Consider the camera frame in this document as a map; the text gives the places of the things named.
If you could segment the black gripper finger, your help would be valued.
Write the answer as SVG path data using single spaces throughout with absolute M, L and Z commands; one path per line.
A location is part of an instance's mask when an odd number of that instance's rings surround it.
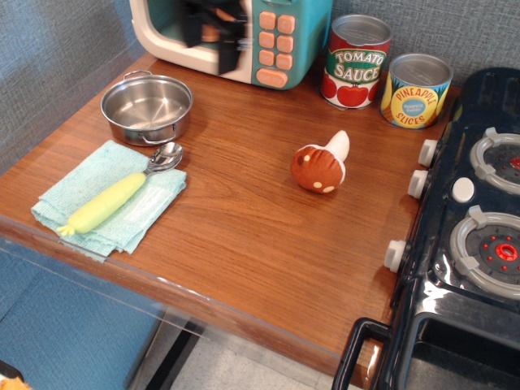
M 208 19 L 200 15 L 189 15 L 183 19 L 181 31 L 188 48 L 198 46 L 202 42 L 211 42 L 211 31 L 205 27 L 208 23 Z
M 235 71 L 241 53 L 250 49 L 245 24 L 225 24 L 219 28 L 218 40 L 218 74 L 223 75 Z

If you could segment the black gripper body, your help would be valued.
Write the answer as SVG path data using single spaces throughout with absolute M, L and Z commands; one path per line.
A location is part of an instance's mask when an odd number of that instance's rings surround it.
M 181 1 L 180 11 L 190 27 L 204 24 L 226 27 L 248 21 L 248 13 L 240 1 Z

